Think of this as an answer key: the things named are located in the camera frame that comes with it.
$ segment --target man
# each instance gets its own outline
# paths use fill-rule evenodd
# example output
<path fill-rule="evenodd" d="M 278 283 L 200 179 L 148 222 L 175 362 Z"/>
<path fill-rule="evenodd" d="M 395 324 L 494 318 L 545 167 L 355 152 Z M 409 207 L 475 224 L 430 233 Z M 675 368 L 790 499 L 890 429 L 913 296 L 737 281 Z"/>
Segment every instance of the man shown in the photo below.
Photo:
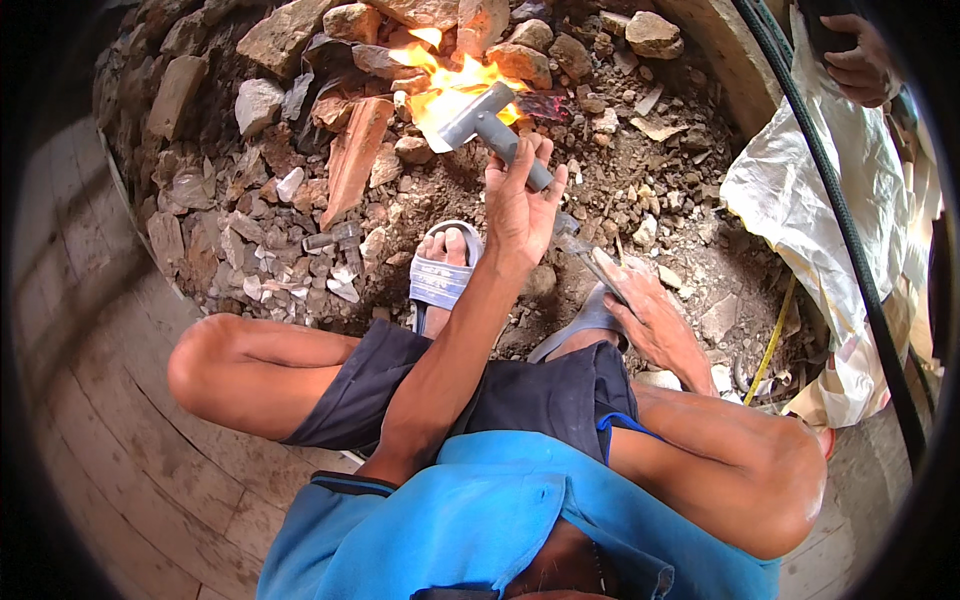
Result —
<path fill-rule="evenodd" d="M 473 263 L 452 311 L 427 308 L 424 336 L 230 315 L 183 334 L 168 377 L 195 415 L 294 444 L 379 438 L 355 475 L 303 487 L 259 597 L 777 595 L 777 558 L 812 527 L 825 461 L 796 420 L 716 397 L 692 331 L 641 265 L 601 257 L 629 308 L 595 293 L 575 323 L 600 326 L 569 325 L 541 362 L 488 363 L 549 245 L 566 169 L 540 194 L 525 182 L 552 149 L 531 134 L 509 171 L 492 158 L 482 256 L 461 229 L 424 238 L 434 273 Z M 623 334 L 689 392 L 631 385 Z"/>

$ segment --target hand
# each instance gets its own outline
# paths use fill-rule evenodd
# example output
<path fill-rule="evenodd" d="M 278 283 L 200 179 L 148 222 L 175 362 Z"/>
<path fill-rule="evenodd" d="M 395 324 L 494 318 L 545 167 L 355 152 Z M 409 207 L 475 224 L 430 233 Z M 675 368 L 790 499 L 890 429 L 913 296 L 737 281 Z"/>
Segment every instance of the hand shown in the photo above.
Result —
<path fill-rule="evenodd" d="M 553 142 L 531 133 L 518 140 L 514 164 L 509 169 L 494 155 L 484 173 L 488 223 L 485 255 L 499 254 L 511 262 L 510 268 L 524 274 L 540 263 L 550 245 L 553 219 L 566 188 L 566 165 L 557 167 L 553 181 L 542 192 L 526 188 L 534 160 L 545 167 L 551 153 Z"/>
<path fill-rule="evenodd" d="M 624 255 L 626 267 L 618 267 L 606 252 L 595 248 L 593 259 L 630 304 L 627 308 L 613 294 L 603 298 L 604 305 L 626 329 L 636 353 L 672 371 L 691 392 L 719 396 L 707 355 L 690 325 L 670 304 L 660 278 L 633 256 Z"/>
<path fill-rule="evenodd" d="M 900 92 L 900 79 L 880 34 L 857 14 L 821 16 L 827 29 L 856 36 L 856 48 L 847 52 L 826 52 L 824 59 L 833 66 L 827 72 L 840 85 L 840 91 L 864 108 L 876 108 Z"/>

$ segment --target sandal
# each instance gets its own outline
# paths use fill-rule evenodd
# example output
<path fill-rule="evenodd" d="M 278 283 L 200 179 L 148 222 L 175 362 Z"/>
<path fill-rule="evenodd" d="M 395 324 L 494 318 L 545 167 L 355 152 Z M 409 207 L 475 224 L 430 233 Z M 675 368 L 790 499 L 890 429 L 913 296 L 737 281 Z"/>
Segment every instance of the sandal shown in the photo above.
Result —
<path fill-rule="evenodd" d="M 467 243 L 466 267 L 448 265 L 439 260 L 421 258 L 417 255 L 414 255 L 410 263 L 410 300 L 414 303 L 414 333 L 418 335 L 423 335 L 427 306 L 453 310 L 453 305 L 467 289 L 467 282 L 473 275 L 473 268 L 483 255 L 480 234 L 469 223 L 444 221 L 430 228 L 426 234 L 433 235 L 450 228 L 457 228 L 464 235 L 464 241 Z"/>
<path fill-rule="evenodd" d="M 573 318 L 566 327 L 557 331 L 547 339 L 540 342 L 540 345 L 530 352 L 527 357 L 528 363 L 541 363 L 547 355 L 560 347 L 560 344 L 566 341 L 577 331 L 584 329 L 610 329 L 616 331 L 620 336 L 618 349 L 620 352 L 626 352 L 630 349 L 630 342 L 627 340 L 627 332 L 623 325 L 616 319 L 612 312 L 607 310 L 603 303 L 603 295 L 607 293 L 607 286 L 598 283 L 596 287 L 587 296 L 587 301 L 580 307 L 580 312 Z"/>

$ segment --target shorts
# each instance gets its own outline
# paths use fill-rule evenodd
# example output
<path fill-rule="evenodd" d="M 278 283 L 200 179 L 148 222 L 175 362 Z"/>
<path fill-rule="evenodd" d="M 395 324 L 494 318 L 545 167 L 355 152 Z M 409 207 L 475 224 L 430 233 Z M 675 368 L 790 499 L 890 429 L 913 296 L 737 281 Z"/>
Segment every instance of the shorts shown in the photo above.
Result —
<path fill-rule="evenodd" d="M 281 442 L 334 450 L 374 444 L 390 398 L 431 344 L 413 331 L 375 321 L 310 415 Z M 636 399 L 620 351 L 600 342 L 548 363 L 490 361 L 449 436 L 537 431 L 606 464 L 612 421 L 645 431 L 636 424 Z"/>

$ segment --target fire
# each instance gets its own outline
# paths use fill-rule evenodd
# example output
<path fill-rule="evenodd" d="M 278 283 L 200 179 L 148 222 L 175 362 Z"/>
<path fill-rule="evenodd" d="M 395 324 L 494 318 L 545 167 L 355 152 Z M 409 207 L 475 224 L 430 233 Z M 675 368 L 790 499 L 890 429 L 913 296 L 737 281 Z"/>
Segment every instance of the fire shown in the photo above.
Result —
<path fill-rule="evenodd" d="M 443 35 L 439 29 L 415 29 L 410 30 L 410 34 L 434 47 L 440 44 Z M 440 139 L 437 131 L 492 84 L 500 81 L 516 91 L 529 89 L 523 81 L 504 76 L 495 62 L 485 66 L 469 55 L 464 55 L 464 66 L 460 71 L 445 69 L 437 57 L 418 43 L 391 50 L 390 57 L 401 64 L 420 67 L 430 76 L 429 89 L 411 96 L 408 102 L 414 124 L 423 132 L 434 152 L 438 153 L 448 152 L 450 148 Z M 511 125 L 523 113 L 516 105 L 509 104 L 496 116 Z"/>

